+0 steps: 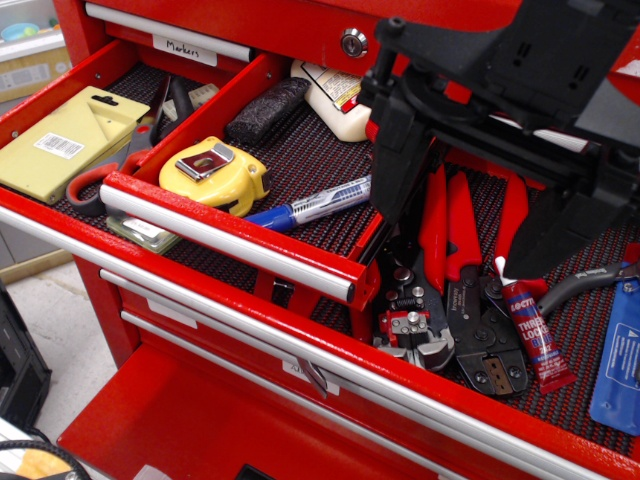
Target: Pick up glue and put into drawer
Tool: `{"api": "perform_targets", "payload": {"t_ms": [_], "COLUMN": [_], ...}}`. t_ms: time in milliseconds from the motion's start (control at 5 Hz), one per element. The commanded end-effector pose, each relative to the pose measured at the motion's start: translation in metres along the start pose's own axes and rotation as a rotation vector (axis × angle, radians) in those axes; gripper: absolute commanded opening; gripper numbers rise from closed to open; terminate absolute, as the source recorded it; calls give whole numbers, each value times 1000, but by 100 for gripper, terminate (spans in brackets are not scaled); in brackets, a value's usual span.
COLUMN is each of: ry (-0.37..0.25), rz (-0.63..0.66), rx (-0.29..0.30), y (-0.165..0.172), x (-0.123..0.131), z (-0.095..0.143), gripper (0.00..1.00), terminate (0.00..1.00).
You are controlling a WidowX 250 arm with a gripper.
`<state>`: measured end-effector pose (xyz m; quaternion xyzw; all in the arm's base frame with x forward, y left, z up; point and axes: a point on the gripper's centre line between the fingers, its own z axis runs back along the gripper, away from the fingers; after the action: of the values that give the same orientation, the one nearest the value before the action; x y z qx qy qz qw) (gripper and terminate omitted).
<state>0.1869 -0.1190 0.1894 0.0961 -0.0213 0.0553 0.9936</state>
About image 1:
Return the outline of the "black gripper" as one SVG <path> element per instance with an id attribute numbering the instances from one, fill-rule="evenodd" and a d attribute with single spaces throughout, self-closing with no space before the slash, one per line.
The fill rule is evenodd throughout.
<path id="1" fill-rule="evenodd" d="M 475 32 L 389 18 L 361 100 L 372 110 L 377 95 L 397 96 L 428 121 L 430 145 L 552 187 L 631 186 L 639 105 L 609 75 L 638 27 L 635 1 L 524 1 L 507 25 Z"/>

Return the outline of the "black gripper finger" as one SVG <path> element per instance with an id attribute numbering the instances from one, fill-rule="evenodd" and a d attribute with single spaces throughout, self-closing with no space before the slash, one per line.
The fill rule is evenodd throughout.
<path id="1" fill-rule="evenodd" d="M 537 279 L 597 240 L 624 207 L 582 193 L 544 192 L 518 228 L 504 275 Z"/>
<path id="2" fill-rule="evenodd" d="M 371 120 L 374 140 L 370 202 L 391 225 L 396 224 L 420 175 L 431 143 L 428 121 L 397 96 L 377 95 Z"/>

